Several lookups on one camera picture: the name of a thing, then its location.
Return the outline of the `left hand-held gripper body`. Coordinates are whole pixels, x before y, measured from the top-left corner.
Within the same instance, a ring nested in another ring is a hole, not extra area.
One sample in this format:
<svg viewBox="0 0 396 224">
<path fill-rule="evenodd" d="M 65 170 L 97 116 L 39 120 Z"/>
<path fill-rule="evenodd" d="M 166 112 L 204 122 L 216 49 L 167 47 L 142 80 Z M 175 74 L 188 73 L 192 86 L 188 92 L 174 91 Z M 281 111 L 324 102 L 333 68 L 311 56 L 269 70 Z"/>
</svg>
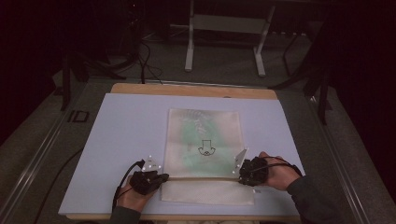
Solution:
<svg viewBox="0 0 396 224">
<path fill-rule="evenodd" d="M 142 195 L 148 195 L 158 189 L 154 187 L 154 181 L 158 180 L 156 175 L 158 175 L 161 166 L 151 156 L 148 156 L 146 160 L 139 161 L 137 166 L 140 170 L 134 171 L 129 181 L 131 187 Z"/>
</svg>

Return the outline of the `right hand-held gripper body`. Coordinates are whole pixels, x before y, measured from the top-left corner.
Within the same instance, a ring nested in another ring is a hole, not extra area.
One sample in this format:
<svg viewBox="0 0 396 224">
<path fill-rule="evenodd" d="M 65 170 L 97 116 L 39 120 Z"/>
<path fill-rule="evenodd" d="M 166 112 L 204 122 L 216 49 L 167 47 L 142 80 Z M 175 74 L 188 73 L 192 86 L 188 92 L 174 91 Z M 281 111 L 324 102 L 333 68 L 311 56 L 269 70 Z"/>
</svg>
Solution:
<svg viewBox="0 0 396 224">
<path fill-rule="evenodd" d="M 268 178 L 268 163 L 265 158 L 260 157 L 248 160 L 246 158 L 247 152 L 248 150 L 245 148 L 234 157 L 233 174 L 238 175 L 239 181 L 239 172 L 246 171 L 248 172 L 248 178 L 246 179 L 249 179 L 253 183 L 251 187 L 259 186 Z"/>
</svg>

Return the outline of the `translucent zipper bag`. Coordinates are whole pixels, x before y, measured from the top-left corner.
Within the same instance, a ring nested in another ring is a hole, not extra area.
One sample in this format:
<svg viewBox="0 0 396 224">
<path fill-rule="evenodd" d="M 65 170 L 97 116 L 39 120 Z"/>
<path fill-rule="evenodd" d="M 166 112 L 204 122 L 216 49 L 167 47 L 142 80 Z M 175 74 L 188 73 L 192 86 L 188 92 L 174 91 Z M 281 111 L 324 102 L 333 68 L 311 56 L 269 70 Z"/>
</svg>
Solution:
<svg viewBox="0 0 396 224">
<path fill-rule="evenodd" d="M 187 121 L 213 121 L 230 146 L 233 166 L 228 176 L 189 176 L 182 164 L 182 126 Z M 234 157 L 244 146 L 239 114 L 235 111 L 213 111 L 172 108 L 168 114 L 167 139 L 163 171 L 170 179 L 162 186 L 162 199 L 168 202 L 214 205 L 253 205 L 254 189 L 238 183 L 233 174 Z"/>
</svg>

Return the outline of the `person's left hand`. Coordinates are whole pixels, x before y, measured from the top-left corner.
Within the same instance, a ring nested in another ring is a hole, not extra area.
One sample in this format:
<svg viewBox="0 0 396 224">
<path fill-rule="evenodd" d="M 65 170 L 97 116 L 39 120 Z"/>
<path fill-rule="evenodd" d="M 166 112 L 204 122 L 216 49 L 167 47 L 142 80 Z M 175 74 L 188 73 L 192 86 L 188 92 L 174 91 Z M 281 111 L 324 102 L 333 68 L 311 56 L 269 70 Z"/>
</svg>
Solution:
<svg viewBox="0 0 396 224">
<path fill-rule="evenodd" d="M 149 202 L 155 191 L 148 195 L 142 195 L 136 192 L 129 184 L 120 189 L 120 195 L 117 199 L 117 206 L 142 212 Z"/>
</svg>

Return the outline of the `person's right hand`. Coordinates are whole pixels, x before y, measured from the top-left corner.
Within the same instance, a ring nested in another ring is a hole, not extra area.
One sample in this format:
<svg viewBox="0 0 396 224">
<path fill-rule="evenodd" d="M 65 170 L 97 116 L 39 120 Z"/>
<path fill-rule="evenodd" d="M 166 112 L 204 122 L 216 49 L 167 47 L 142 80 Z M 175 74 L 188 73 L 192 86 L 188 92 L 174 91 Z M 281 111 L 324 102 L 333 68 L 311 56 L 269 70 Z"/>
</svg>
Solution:
<svg viewBox="0 0 396 224">
<path fill-rule="evenodd" d="M 280 156 L 270 156 L 262 151 L 260 158 L 265 158 L 270 165 L 268 178 L 262 184 L 274 189 L 286 191 L 287 187 L 301 176 Z"/>
</svg>

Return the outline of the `light blue mat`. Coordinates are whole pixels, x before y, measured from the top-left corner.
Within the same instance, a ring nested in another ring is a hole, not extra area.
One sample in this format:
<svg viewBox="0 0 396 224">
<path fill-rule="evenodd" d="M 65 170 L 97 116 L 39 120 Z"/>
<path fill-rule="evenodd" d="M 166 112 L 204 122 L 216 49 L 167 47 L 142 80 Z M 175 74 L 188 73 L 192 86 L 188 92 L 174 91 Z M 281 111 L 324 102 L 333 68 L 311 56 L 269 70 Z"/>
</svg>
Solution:
<svg viewBox="0 0 396 224">
<path fill-rule="evenodd" d="M 60 214 L 71 219 L 106 218 L 116 187 L 134 162 L 147 157 L 163 162 L 172 108 L 236 111 L 248 157 L 265 151 L 292 164 L 301 163 L 278 100 L 109 93 L 64 195 Z"/>
</svg>

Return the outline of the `green cloth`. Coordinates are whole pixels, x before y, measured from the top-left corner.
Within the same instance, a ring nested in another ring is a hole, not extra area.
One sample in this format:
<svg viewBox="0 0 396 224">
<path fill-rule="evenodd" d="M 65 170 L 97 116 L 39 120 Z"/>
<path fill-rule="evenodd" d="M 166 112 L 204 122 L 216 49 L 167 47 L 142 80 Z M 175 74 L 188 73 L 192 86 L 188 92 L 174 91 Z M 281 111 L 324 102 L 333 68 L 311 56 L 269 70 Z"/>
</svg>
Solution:
<svg viewBox="0 0 396 224">
<path fill-rule="evenodd" d="M 182 164 L 189 176 L 228 176 L 233 166 L 230 146 L 213 121 L 187 121 L 182 126 Z"/>
</svg>

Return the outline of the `black metal stand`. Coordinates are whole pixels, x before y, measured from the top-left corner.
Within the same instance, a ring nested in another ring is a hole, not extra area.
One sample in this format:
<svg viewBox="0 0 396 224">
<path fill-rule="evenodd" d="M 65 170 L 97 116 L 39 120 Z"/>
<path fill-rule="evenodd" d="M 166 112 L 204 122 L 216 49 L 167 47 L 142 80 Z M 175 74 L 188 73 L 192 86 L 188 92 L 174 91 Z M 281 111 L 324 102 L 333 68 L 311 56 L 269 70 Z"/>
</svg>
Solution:
<svg viewBox="0 0 396 224">
<path fill-rule="evenodd" d="M 290 73 L 286 53 L 297 39 L 297 37 L 294 37 L 282 55 L 283 63 L 290 78 L 271 86 L 270 90 L 282 90 L 300 80 L 307 79 L 303 87 L 303 93 L 306 97 L 313 98 L 319 91 L 318 118 L 326 125 L 325 111 L 330 81 L 330 59 L 332 58 L 332 44 L 326 36 L 328 26 L 325 21 L 305 21 L 303 31 L 311 41 L 308 52 L 297 68 Z"/>
<path fill-rule="evenodd" d="M 62 57 L 62 86 L 58 87 L 55 92 L 63 97 L 63 104 L 61 107 L 62 111 L 66 110 L 71 101 L 71 73 L 74 73 L 80 81 L 87 81 L 89 78 L 88 72 L 85 69 L 85 63 L 92 66 L 94 69 L 97 69 L 107 77 L 113 79 L 124 79 L 124 77 L 113 73 L 111 70 L 105 68 L 103 65 L 80 52 L 67 52 Z"/>
</svg>

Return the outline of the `white metal stand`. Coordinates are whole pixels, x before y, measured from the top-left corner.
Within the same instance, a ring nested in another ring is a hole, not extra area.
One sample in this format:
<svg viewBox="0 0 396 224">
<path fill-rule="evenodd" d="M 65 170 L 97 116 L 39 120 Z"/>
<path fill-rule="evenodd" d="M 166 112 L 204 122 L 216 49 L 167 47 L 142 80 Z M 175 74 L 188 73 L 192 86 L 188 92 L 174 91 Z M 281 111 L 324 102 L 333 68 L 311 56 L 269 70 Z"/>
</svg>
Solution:
<svg viewBox="0 0 396 224">
<path fill-rule="evenodd" d="M 272 23 L 272 18 L 276 11 L 276 6 L 271 5 L 266 12 L 265 19 L 252 19 L 252 18 L 237 18 L 227 16 L 215 16 L 206 14 L 196 14 L 194 12 L 194 0 L 190 1 L 189 12 L 189 39 L 187 46 L 187 54 L 185 61 L 185 71 L 190 72 L 193 66 L 194 56 L 194 31 L 207 30 L 231 33 L 244 33 L 260 35 L 261 39 L 257 46 L 253 48 L 255 64 L 259 77 L 265 77 L 266 72 L 262 59 L 262 49 L 266 37 L 269 34 L 269 28 Z"/>
</svg>

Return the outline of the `black tripod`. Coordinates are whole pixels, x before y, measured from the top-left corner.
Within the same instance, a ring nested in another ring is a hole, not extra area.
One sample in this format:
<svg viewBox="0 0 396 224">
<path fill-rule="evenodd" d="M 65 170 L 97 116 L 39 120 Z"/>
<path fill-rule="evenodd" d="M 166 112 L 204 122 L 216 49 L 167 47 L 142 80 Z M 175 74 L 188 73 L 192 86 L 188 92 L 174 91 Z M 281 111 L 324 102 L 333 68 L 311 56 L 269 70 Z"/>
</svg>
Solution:
<svg viewBox="0 0 396 224">
<path fill-rule="evenodd" d="M 139 58 L 140 44 L 144 31 L 146 17 L 145 0 L 125 0 L 128 29 L 132 38 L 132 49 L 129 53 L 129 61 L 134 63 Z"/>
</svg>

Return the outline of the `metal floor rail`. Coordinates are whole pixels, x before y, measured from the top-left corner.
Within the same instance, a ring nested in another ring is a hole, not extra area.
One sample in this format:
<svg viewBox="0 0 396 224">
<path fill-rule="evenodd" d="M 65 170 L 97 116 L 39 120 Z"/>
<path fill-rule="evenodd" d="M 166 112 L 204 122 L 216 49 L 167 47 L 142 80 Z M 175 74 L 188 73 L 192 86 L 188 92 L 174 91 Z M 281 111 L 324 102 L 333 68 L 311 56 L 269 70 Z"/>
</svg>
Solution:
<svg viewBox="0 0 396 224">
<path fill-rule="evenodd" d="M 35 177 L 44 161 L 49 154 L 54 142 L 56 141 L 61 128 L 64 125 L 65 118 L 68 115 L 68 111 L 62 112 L 54 123 L 51 125 L 47 135 L 40 144 L 39 148 L 35 152 L 34 156 L 27 163 L 20 177 L 18 178 L 16 185 L 13 187 L 7 199 L 0 207 L 0 224 L 8 224 L 12 216 L 15 213 L 15 209 L 21 203 L 27 190 L 35 180 Z"/>
<path fill-rule="evenodd" d="M 333 137 L 327 125 L 324 125 L 321 119 L 318 117 L 318 100 L 315 96 L 306 97 L 306 100 L 309 104 L 309 108 L 313 113 L 313 116 L 316 118 L 318 122 L 319 129 L 324 136 L 324 140 L 330 151 L 330 158 L 332 161 L 332 167 L 339 179 L 343 192 L 346 195 L 346 200 L 349 204 L 349 207 L 353 213 L 354 218 L 357 221 L 357 224 L 370 224 L 369 218 L 362 207 L 361 200 L 353 186 L 353 183 L 347 173 L 347 169 L 342 162 L 340 157 L 338 148 L 334 143 Z"/>
</svg>

